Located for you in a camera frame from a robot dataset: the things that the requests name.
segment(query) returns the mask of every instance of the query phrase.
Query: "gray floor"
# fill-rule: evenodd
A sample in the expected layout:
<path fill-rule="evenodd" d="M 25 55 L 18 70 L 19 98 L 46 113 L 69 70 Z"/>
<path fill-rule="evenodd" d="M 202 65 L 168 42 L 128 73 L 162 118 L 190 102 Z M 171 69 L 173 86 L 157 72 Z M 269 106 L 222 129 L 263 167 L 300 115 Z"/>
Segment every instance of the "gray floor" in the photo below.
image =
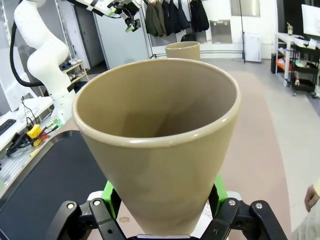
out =
<path fill-rule="evenodd" d="M 284 86 L 283 78 L 270 72 L 268 60 L 263 64 L 244 64 L 242 59 L 203 60 L 227 72 L 253 73 L 263 83 L 264 97 L 272 116 L 283 158 L 291 227 L 295 229 L 307 215 L 304 205 L 307 188 L 320 178 L 320 99 L 312 99 L 305 95 L 293 97 L 291 90 Z"/>

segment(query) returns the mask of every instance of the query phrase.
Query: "black tray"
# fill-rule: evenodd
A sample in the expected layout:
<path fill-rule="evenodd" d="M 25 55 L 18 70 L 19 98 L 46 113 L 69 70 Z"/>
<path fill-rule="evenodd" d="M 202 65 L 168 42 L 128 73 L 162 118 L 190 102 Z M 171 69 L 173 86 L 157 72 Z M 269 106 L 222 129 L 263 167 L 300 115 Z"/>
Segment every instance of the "black tray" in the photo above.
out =
<path fill-rule="evenodd" d="M 316 86 L 308 79 L 299 79 L 299 85 L 295 85 L 295 80 L 292 82 L 292 89 L 298 92 L 313 93 Z"/>
<path fill-rule="evenodd" d="M 103 191 L 106 183 L 79 131 L 56 135 L 0 200 L 0 238 L 44 239 L 64 201 L 83 204 L 90 193 Z"/>

